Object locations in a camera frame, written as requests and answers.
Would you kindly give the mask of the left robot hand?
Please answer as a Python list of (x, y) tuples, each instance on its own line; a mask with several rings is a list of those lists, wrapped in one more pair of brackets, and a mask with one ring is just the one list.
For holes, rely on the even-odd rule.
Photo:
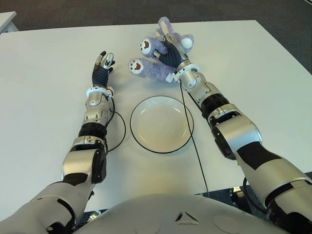
[(92, 72), (92, 84), (94, 87), (107, 87), (109, 74), (113, 71), (114, 54), (103, 51), (97, 57)]

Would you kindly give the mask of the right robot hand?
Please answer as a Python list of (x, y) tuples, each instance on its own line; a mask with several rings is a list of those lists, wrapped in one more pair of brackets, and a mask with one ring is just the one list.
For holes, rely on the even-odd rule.
[(189, 60), (182, 45), (173, 36), (163, 36), (163, 44), (167, 49), (166, 54), (162, 54), (157, 50), (153, 51), (153, 55), (165, 65), (178, 68), (178, 66)]

